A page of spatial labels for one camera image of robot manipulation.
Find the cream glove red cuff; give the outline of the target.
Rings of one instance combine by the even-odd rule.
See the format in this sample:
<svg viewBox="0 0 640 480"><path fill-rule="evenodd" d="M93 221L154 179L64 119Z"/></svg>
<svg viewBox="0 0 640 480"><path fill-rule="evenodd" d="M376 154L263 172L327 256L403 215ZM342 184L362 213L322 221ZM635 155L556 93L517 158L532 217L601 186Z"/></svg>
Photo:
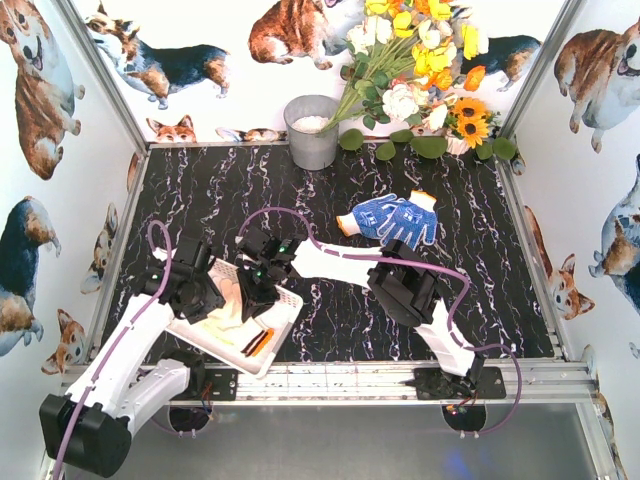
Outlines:
<svg viewBox="0 0 640 480"><path fill-rule="evenodd" d="M225 306L211 312L202 328L244 357L256 357L274 336L275 330L254 318L242 321L242 300L237 281L215 277L214 283L225 299Z"/></svg>

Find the blue dotted glove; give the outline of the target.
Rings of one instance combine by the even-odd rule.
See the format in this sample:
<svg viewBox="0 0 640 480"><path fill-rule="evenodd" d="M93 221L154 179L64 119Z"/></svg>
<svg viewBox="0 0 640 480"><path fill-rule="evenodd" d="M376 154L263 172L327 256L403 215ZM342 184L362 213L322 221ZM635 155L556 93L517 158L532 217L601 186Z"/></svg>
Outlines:
<svg viewBox="0 0 640 480"><path fill-rule="evenodd" d="M393 193L361 202L345 215L336 217L338 227L349 237L362 235L370 239L380 239L379 229L389 219L400 204Z"/></svg>
<svg viewBox="0 0 640 480"><path fill-rule="evenodd" d="M430 194L413 190L409 198L402 199L379 228L381 244L400 240L412 250L420 245L433 245L438 227L436 202L437 199Z"/></svg>

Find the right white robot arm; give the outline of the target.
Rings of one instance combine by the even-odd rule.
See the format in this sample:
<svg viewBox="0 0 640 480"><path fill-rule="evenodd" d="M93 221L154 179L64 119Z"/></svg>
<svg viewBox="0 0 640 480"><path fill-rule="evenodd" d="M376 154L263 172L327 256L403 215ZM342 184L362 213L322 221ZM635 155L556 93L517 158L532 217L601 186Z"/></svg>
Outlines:
<svg viewBox="0 0 640 480"><path fill-rule="evenodd" d="M236 242L244 258L237 271L244 321L272 308L280 299L276 286L289 277L358 285L373 293L388 318L419 334L454 390L468 395L477 389L484 360L449 318L438 279L442 269L426 266L402 241L354 248L302 235L280 239L250 227Z"/></svg>

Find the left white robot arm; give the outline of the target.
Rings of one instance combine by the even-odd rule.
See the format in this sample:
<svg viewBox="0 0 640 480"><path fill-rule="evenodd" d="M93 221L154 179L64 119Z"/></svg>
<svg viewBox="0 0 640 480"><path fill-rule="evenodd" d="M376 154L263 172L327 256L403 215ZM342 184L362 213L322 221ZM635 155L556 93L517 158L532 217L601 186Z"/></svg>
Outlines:
<svg viewBox="0 0 640 480"><path fill-rule="evenodd" d="M205 388L203 358L172 350L138 373L157 338L174 320L195 323L224 305L209 275L215 260L201 240L184 238L148 267L117 327L80 377L39 409L52 476L65 465L109 478L124 463L141 427L171 399Z"/></svg>

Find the white perforated storage basket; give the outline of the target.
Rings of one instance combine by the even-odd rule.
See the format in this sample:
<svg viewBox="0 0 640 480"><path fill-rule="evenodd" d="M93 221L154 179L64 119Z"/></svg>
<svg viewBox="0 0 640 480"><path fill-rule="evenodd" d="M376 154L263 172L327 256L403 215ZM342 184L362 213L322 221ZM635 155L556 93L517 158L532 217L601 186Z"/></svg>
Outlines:
<svg viewBox="0 0 640 480"><path fill-rule="evenodd" d="M303 307L299 295L277 287L279 299L266 312L243 320L237 267L217 260L209 276L222 293L226 304L191 324L174 319L167 331L206 354L235 369L261 378L294 326Z"/></svg>

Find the grey metal bucket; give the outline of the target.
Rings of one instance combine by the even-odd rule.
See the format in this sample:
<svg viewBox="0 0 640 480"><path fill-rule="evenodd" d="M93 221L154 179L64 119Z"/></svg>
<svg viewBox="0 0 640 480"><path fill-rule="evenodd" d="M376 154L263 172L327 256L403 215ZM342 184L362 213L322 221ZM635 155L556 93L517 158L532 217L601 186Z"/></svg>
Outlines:
<svg viewBox="0 0 640 480"><path fill-rule="evenodd" d="M338 125L330 123L338 103L324 95L303 95L284 108L283 118L294 163L308 171L330 166L338 146Z"/></svg>

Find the artificial flower bouquet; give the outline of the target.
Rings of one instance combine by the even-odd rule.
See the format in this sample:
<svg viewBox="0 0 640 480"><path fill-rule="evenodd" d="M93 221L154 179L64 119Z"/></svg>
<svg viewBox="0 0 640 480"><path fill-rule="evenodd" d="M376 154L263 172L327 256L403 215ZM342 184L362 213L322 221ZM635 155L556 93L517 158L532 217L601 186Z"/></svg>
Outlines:
<svg viewBox="0 0 640 480"><path fill-rule="evenodd" d="M503 91L513 86L533 53L526 41L487 37L454 1L368 1L346 37L352 62L341 69L337 110L320 131L351 118L369 130L404 123L377 149L379 159L406 143L425 159L459 146L480 161L511 160L515 143L498 134L497 113L472 94L496 73L506 77Z"/></svg>

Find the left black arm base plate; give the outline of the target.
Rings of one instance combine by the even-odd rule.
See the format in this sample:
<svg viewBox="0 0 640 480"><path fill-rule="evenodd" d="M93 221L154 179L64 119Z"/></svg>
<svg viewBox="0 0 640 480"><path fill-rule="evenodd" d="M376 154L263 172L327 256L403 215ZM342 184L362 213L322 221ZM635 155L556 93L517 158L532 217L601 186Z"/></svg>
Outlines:
<svg viewBox="0 0 640 480"><path fill-rule="evenodd" d="M239 372L228 368L206 368L199 398L206 401L234 401Z"/></svg>

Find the aluminium front frame rail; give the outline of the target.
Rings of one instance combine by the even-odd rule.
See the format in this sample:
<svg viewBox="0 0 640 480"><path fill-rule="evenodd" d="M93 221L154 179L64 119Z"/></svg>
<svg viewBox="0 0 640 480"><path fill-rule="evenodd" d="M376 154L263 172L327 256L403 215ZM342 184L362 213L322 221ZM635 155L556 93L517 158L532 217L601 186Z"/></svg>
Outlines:
<svg viewBox="0 0 640 480"><path fill-rule="evenodd" d="M69 394L78 398L89 393L86 403L99 403L107 409L120 411L128 398L135 395L134 387L150 386L153 399L165 404L170 401L198 402L204 383L189 387L183 372L176 369L174 360L163 360L159 367L136 367L122 379L108 371L94 376L87 370L71 368L63 384ZM266 375L256 378L239 372L235 402L261 403L345 403L345 402L580 402L596 394L597 383L584 363L505 359L490 361L485 367L498 367L503 376L506 398L496 400L419 400L413 388L402 381L413 377L415 368L435 367L434 362L355 362L355 363L278 363ZM228 368L223 364L204 364L206 368Z"/></svg>

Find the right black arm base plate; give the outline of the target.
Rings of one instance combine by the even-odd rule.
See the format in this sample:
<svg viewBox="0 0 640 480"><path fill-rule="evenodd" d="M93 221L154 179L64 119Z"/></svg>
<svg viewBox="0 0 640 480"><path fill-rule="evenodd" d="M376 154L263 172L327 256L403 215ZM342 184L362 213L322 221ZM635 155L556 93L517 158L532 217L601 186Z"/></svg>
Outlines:
<svg viewBox="0 0 640 480"><path fill-rule="evenodd" d="M415 368L413 377L401 384L413 388L419 400L506 398L502 372L498 367L485 367L471 377L448 374L435 367Z"/></svg>

